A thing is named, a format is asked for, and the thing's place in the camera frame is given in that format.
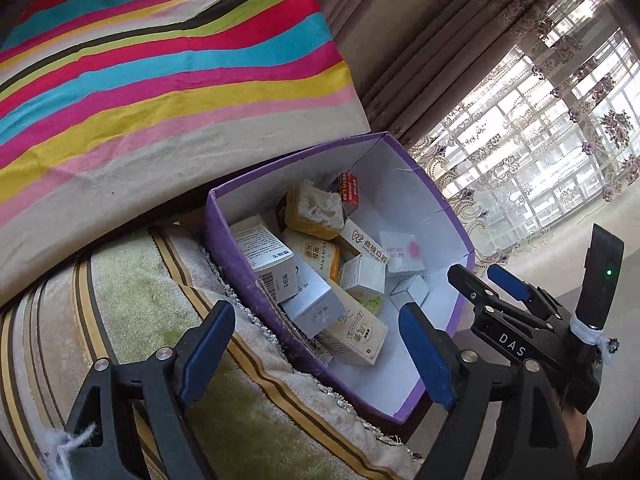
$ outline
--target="white tape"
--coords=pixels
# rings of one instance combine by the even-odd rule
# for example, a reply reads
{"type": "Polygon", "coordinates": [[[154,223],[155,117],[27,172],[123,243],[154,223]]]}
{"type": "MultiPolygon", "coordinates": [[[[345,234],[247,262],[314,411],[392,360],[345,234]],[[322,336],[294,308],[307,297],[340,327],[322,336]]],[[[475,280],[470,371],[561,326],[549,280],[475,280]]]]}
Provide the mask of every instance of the white tape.
{"type": "Polygon", "coordinates": [[[575,313],[571,316],[569,327],[571,327],[571,332],[586,345],[598,346],[602,354],[602,360],[607,364],[611,364],[612,353],[609,349],[609,338],[605,337],[603,330],[596,330],[585,325],[575,317],[575,313]]]}

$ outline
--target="pink stripe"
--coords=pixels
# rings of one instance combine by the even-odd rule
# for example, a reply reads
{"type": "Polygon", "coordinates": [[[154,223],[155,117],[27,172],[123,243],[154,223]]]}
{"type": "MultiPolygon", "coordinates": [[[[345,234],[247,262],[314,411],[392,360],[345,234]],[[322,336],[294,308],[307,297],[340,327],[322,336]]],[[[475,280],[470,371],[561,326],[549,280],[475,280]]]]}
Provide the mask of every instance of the pink stripe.
{"type": "Polygon", "coordinates": [[[8,140],[0,150],[5,168],[28,149],[110,108],[131,105],[173,91],[222,86],[247,81],[299,80],[321,73],[342,58],[333,42],[325,43],[305,57],[277,66],[234,67],[181,72],[95,92],[71,106],[33,123],[8,140]]]}
{"type": "Polygon", "coordinates": [[[5,62],[10,57],[17,56],[18,54],[21,54],[31,48],[36,47],[40,43],[44,43],[45,41],[51,40],[52,38],[65,34],[70,30],[75,30],[76,28],[84,27],[85,25],[89,25],[94,22],[99,22],[100,20],[105,20],[112,16],[125,14],[126,12],[143,9],[145,7],[151,7],[151,6],[162,4],[169,1],[171,0],[136,0],[135,2],[129,2],[128,4],[121,4],[116,7],[109,7],[108,9],[94,10],[94,12],[89,12],[88,14],[78,16],[77,18],[74,18],[69,22],[62,23],[61,25],[55,28],[52,28],[47,32],[43,32],[42,34],[39,34],[34,38],[30,38],[26,41],[23,41],[21,44],[8,48],[4,52],[0,52],[0,63],[5,62]]]}
{"type": "Polygon", "coordinates": [[[37,181],[26,186],[14,197],[7,200],[0,209],[0,227],[34,205],[38,200],[53,192],[65,182],[84,173],[104,166],[127,153],[141,150],[150,144],[171,136],[193,132],[212,124],[235,121],[267,114],[286,113],[296,110],[311,110],[339,106],[351,100],[357,100],[353,85],[331,95],[315,98],[300,98],[284,101],[252,103],[218,110],[209,110],[192,116],[176,117],[133,132],[125,137],[111,139],[91,151],[78,155],[55,168],[49,168],[37,181]]]}
{"type": "Polygon", "coordinates": [[[0,117],[37,95],[78,78],[85,72],[97,72],[116,64],[164,54],[175,54],[176,52],[245,48],[286,32],[315,12],[320,12],[316,0],[283,0],[235,27],[210,36],[179,36],[178,38],[145,41],[82,56],[80,59],[42,75],[5,97],[0,101],[0,117]]]}

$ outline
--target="rainbow striped fabric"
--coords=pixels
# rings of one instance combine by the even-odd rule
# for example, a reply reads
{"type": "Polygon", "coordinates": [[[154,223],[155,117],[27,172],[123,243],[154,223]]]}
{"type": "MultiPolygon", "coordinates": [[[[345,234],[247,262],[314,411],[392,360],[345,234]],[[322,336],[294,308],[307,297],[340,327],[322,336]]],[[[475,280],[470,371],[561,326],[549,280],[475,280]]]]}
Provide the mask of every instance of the rainbow striped fabric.
{"type": "Polygon", "coordinates": [[[368,131],[316,0],[35,0],[0,50],[0,304],[193,187],[368,131]]]}

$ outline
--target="window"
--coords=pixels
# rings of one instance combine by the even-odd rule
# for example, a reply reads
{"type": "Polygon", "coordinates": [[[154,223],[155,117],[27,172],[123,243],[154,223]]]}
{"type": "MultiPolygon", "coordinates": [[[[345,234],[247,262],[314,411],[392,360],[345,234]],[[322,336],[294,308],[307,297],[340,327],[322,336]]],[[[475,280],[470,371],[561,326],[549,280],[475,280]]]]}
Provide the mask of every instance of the window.
{"type": "Polygon", "coordinates": [[[548,15],[411,151],[481,255],[508,254],[640,172],[629,42],[600,0],[548,15]]]}

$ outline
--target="hand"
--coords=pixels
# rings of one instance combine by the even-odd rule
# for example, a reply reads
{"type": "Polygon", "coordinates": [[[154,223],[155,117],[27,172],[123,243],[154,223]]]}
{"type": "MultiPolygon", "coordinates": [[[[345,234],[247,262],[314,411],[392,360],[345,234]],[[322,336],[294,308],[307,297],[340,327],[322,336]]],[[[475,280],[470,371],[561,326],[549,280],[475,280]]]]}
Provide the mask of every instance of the hand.
{"type": "MultiPolygon", "coordinates": [[[[555,390],[553,390],[553,396],[558,405],[560,405],[560,398],[555,390]]],[[[562,420],[564,420],[564,425],[569,434],[574,456],[578,456],[587,433],[587,415],[583,415],[573,406],[565,403],[562,406],[562,420]]]]}

